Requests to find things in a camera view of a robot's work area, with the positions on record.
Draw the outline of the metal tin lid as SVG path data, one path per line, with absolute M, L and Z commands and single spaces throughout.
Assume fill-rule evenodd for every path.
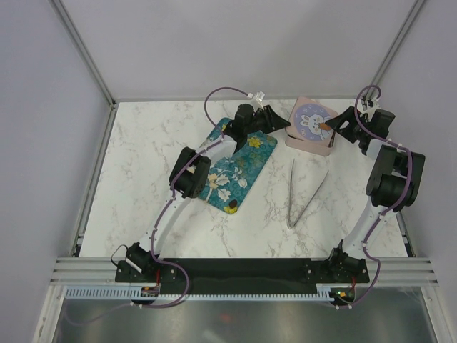
M 327 146 L 333 136 L 332 128 L 326 123 L 338 114 L 316 101 L 304 96 L 297 98 L 289 117 L 286 132 L 294 139 Z

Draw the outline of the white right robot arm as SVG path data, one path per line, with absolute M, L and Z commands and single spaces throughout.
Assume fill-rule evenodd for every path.
M 395 115 L 377 109 L 372 117 L 350 106 L 327 124 L 344 139 L 358 142 L 374 160 L 366 186 L 366 206 L 351 232 L 333 248 L 322 272 L 335 282 L 368 282 L 369 249 L 390 218 L 411 206 L 418 195 L 426 157 L 392 145 L 387 138 Z

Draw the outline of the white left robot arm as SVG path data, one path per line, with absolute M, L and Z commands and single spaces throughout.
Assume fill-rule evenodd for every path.
M 214 140 L 197 150 L 183 148 L 169 177 L 170 194 L 164 208 L 140 241 L 126 249 L 125 260 L 119 262 L 118 266 L 131 269 L 131 273 L 141 282 L 153 279 L 167 236 L 190 201 L 199 197 L 204 190 L 210 168 L 239 152 L 249 135 L 256 132 L 270 134 L 290 125 L 269 105 L 256 109 L 250 104 L 241 104 L 235 117 L 226 126 L 214 126 L 214 131 L 218 133 Z

